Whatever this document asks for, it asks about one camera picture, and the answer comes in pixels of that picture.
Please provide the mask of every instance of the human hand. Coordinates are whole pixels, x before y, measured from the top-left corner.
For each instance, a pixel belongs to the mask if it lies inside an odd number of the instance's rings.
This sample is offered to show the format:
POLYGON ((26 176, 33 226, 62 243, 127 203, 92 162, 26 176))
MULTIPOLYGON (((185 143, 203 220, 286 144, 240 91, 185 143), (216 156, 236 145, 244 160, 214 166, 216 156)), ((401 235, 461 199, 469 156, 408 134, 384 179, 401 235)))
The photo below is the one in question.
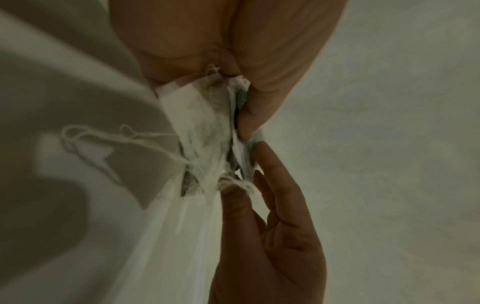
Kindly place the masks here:
POLYGON ((159 85, 209 64, 251 82, 238 132, 249 139, 327 42, 346 0, 110 0, 112 25, 159 85))
POLYGON ((267 223, 247 194, 222 192, 221 252, 210 304, 322 303, 327 266, 304 196, 265 143, 254 148, 264 175, 255 173, 270 213, 267 223))

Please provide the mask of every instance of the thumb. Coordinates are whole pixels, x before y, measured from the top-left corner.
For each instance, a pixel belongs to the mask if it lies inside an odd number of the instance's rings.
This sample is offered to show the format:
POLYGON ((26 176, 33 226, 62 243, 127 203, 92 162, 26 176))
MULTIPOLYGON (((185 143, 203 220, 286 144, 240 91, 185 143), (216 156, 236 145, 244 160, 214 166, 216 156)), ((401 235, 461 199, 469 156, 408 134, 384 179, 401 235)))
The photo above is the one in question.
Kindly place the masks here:
POLYGON ((231 186, 221 192, 221 204, 222 252, 235 252, 242 256, 242 252, 253 254, 261 251, 259 230, 247 193, 238 186, 231 186))
POLYGON ((242 140, 249 140, 258 128, 260 128, 282 105, 288 90, 262 92, 250 86, 246 104, 238 114, 238 135, 242 140))

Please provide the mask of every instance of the hand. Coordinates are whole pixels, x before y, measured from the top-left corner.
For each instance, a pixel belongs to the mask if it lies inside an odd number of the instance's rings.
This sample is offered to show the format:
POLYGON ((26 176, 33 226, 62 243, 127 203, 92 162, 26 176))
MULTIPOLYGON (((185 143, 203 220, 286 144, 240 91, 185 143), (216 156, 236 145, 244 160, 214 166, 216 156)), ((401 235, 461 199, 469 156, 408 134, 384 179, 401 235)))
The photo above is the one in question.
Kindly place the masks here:
POLYGON ((153 85, 220 66, 251 82, 238 132, 280 107, 330 37, 346 0, 110 0, 112 25, 153 85))
POLYGON ((238 187, 221 194, 221 253, 209 303, 322 303, 327 266, 302 192, 265 142, 254 156, 264 171, 254 183, 270 214, 265 224, 238 187))

